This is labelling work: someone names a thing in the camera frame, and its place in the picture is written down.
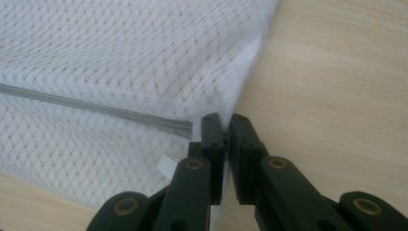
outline brass bolt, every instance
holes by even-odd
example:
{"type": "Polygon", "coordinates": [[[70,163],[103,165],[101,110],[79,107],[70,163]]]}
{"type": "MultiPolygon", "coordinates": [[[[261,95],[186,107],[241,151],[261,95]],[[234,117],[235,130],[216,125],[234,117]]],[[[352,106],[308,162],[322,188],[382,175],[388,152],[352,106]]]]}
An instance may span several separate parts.
{"type": "Polygon", "coordinates": [[[119,216],[127,216],[132,214],[139,208],[139,202],[133,197],[127,197],[117,201],[114,207],[114,212],[119,216]]]}
{"type": "Polygon", "coordinates": [[[377,203],[369,199],[365,199],[362,197],[355,198],[353,200],[353,204],[361,212],[368,215],[378,216],[382,213],[381,207],[377,203]]]}

